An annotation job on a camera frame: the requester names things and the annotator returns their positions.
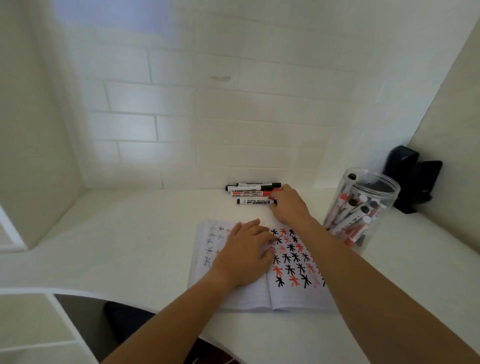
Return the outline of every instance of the person's left hand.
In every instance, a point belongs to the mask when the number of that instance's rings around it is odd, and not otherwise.
[[[273,263],[273,252],[264,252],[264,243],[276,239],[260,219],[245,224],[238,222],[232,229],[225,247],[213,261],[209,274],[226,280],[231,288],[255,282]]]

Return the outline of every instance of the open notebook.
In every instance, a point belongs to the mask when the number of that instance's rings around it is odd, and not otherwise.
[[[197,226],[189,287],[210,269],[225,246],[233,222],[207,220]],[[336,310],[317,265],[300,237],[288,226],[270,227],[277,241],[270,242],[275,258],[256,282],[235,289],[221,309],[240,311],[325,309]]]

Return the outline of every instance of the hand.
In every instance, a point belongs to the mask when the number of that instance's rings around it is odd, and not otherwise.
[[[269,207],[282,224],[297,230],[301,224],[312,219],[307,205],[290,185],[284,184],[281,191],[273,191],[270,198],[276,199],[276,205],[271,204]]]
[[[273,252],[264,252],[264,243],[276,239],[260,219],[237,223],[225,247],[213,261],[209,274],[223,277],[230,288],[255,282],[273,263]]]

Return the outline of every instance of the desk surface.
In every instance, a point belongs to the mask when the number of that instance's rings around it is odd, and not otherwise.
[[[300,191],[323,217],[334,190]],[[95,190],[33,250],[0,255],[0,294],[70,293],[157,312],[187,287],[197,223],[272,224],[218,190]],[[480,255],[419,214],[393,210],[364,258],[480,352]],[[203,333],[248,364],[368,363],[338,313],[218,313]]]

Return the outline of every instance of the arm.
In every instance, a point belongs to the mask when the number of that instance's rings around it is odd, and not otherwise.
[[[273,214],[305,243],[371,363],[480,363],[447,326],[312,218],[297,191],[284,185],[271,198]]]
[[[181,364],[212,315],[237,286],[259,279],[273,262],[262,246],[275,236],[260,220],[232,229],[212,268],[179,298],[150,319],[103,364]]]

